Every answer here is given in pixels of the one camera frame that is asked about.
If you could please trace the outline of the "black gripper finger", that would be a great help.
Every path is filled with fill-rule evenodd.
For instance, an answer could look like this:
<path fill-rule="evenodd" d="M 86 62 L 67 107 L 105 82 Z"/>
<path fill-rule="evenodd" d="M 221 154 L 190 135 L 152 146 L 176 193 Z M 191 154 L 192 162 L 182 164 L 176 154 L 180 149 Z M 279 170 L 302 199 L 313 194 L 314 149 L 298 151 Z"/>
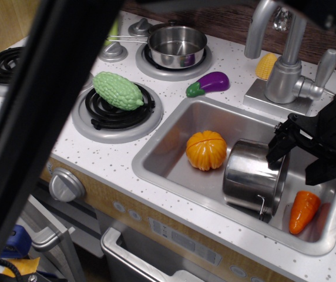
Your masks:
<path fill-rule="evenodd" d="M 317 159 L 305 169 L 306 185 L 318 185 L 336 179 L 336 160 Z"/>
<path fill-rule="evenodd" d="M 276 168 L 277 161 L 290 153 L 295 147 L 295 140 L 291 136 L 275 135 L 268 144 L 268 153 L 266 155 L 269 168 Z"/>

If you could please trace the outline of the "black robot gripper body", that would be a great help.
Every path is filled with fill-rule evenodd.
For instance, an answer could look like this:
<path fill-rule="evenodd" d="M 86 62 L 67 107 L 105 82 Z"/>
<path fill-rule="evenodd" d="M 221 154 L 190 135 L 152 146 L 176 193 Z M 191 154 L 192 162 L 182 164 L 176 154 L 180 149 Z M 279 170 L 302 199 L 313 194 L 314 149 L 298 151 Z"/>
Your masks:
<path fill-rule="evenodd" d="M 336 94 L 316 116 L 290 113 L 275 127 L 275 135 L 291 136 L 298 146 L 317 159 L 336 160 Z"/>

